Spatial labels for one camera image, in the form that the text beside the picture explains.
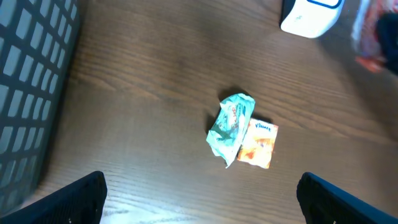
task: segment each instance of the blurry object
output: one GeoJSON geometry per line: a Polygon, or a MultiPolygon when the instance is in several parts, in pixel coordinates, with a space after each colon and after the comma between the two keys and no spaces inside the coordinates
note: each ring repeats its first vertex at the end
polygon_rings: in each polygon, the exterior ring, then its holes
{"type": "Polygon", "coordinates": [[[344,0],[284,0],[280,28],[288,33],[316,38],[340,16],[344,0]]]}
{"type": "Polygon", "coordinates": [[[353,48],[359,54],[356,61],[371,72],[380,72],[387,62],[385,52],[392,47],[391,41],[395,38],[393,33],[386,32],[387,26],[390,30],[396,30],[396,23],[383,22],[382,27],[379,21],[385,14],[396,13],[398,11],[398,2],[396,0],[362,0],[356,16],[351,38],[353,48]],[[388,46],[382,50],[382,44],[388,46]]]}
{"type": "Polygon", "coordinates": [[[398,223],[396,218],[309,172],[298,183],[297,200],[307,224],[398,223]]]}
{"type": "Polygon", "coordinates": [[[0,219],[0,223],[99,224],[107,194],[104,174],[93,172],[0,219]]]}
{"type": "Polygon", "coordinates": [[[379,19],[377,36],[385,58],[384,66],[398,75],[398,14],[387,13],[379,19]]]}
{"type": "Polygon", "coordinates": [[[220,103],[221,111],[206,141],[215,156],[224,158],[227,168],[242,145],[255,104],[253,98],[243,93],[229,96],[220,103]]]}
{"type": "Polygon", "coordinates": [[[248,131],[243,139],[238,160],[268,169],[278,126],[257,119],[250,119],[248,131]]]}

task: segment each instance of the brown surface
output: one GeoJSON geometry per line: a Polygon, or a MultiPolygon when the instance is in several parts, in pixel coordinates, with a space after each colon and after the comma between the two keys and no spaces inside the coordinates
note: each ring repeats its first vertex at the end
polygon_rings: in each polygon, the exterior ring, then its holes
{"type": "Polygon", "coordinates": [[[280,0],[88,1],[50,169],[33,200],[94,170],[102,223],[303,223],[312,171],[398,216],[397,78],[353,62],[358,2],[317,40],[282,32],[280,0]],[[241,88],[279,126],[271,168],[224,168],[205,141],[241,88]]]}

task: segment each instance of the light blue wrapper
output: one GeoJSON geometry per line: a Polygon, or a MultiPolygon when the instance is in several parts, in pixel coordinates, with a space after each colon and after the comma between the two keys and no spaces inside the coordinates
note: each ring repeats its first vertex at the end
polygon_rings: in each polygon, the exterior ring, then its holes
{"type": "Polygon", "coordinates": [[[242,145],[256,102],[250,96],[238,93],[220,103],[221,111],[210,129],[206,141],[215,156],[221,156],[228,168],[242,145]]]}

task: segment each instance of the wet wipes package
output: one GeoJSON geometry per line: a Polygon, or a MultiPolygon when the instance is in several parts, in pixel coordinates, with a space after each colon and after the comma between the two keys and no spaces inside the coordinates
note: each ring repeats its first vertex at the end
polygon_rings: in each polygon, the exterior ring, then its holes
{"type": "Polygon", "coordinates": [[[228,168],[242,145],[256,102],[250,96],[238,93],[220,103],[221,111],[209,130],[206,141],[215,156],[221,156],[228,168]]]}
{"type": "Polygon", "coordinates": [[[238,160],[268,169],[278,126],[257,119],[250,119],[238,160]]]}

